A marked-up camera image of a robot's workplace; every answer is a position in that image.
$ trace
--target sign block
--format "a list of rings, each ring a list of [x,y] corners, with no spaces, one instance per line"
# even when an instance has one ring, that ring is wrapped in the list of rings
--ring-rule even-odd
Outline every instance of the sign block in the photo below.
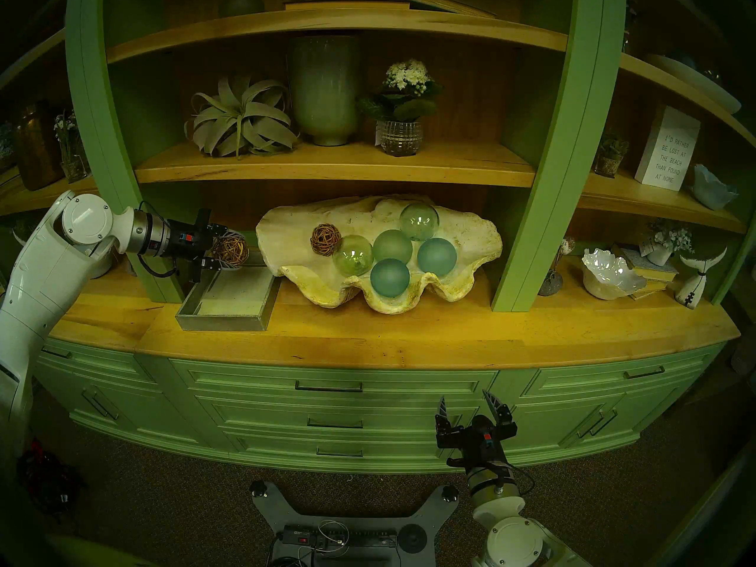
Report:
[[[635,173],[644,185],[680,190],[701,122],[673,107],[660,108]]]

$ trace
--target carpet floor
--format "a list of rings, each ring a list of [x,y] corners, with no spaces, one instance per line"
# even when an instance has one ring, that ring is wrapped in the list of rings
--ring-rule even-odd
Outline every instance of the carpet floor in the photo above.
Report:
[[[755,411],[740,384],[673,406],[630,446],[529,468],[537,486],[523,514],[596,567],[640,566],[745,443]],[[162,567],[262,566],[272,532],[248,491],[256,479],[275,482],[300,513],[337,516],[407,516],[451,483],[463,495],[441,529],[439,566],[469,566],[485,540],[459,473],[343,475],[193,459],[78,426],[44,390],[32,432],[88,483],[60,524],[40,518],[44,528]]]

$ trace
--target white plate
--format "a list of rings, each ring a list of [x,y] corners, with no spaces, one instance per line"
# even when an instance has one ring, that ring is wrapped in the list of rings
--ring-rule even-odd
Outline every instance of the white plate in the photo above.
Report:
[[[691,87],[695,87],[709,99],[724,107],[725,111],[730,115],[737,113],[740,109],[740,101],[722,89],[717,83],[711,79],[707,79],[697,70],[691,69],[688,65],[658,54],[648,54],[646,56],[646,62],[651,63],[653,66],[656,66],[661,70],[667,71],[667,73],[671,74],[673,77],[677,77],[680,81],[687,83]]]

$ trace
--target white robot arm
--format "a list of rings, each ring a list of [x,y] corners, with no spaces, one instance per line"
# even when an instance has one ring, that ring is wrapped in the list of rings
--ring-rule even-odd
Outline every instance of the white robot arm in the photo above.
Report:
[[[113,247],[140,256],[183,258],[190,277],[201,268],[219,269],[205,257],[213,239],[226,231],[208,224],[202,210],[195,224],[164,221],[127,207],[114,215],[100,197],[68,191],[58,197],[22,248],[0,305],[0,446],[21,454],[32,407],[30,370],[51,329]],[[157,274],[142,264],[156,276]]]
[[[542,559],[549,567],[590,567],[561,540],[533,519],[520,516],[525,501],[519,493],[501,442],[517,434],[509,408],[483,392],[494,422],[479,414],[468,427],[452,427],[444,398],[436,414],[436,441],[440,449],[458,449],[461,459],[447,459],[450,467],[467,472],[472,517],[488,530],[485,548],[472,567],[528,567]]]

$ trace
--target stack of books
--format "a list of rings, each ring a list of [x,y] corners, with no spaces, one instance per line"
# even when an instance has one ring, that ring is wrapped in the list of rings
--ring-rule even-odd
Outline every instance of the stack of books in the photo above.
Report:
[[[670,264],[657,266],[640,255],[638,246],[629,246],[624,243],[615,243],[612,253],[618,258],[625,258],[633,271],[646,279],[646,287],[630,295],[633,300],[642,299],[645,296],[664,290],[674,280],[677,270]]]

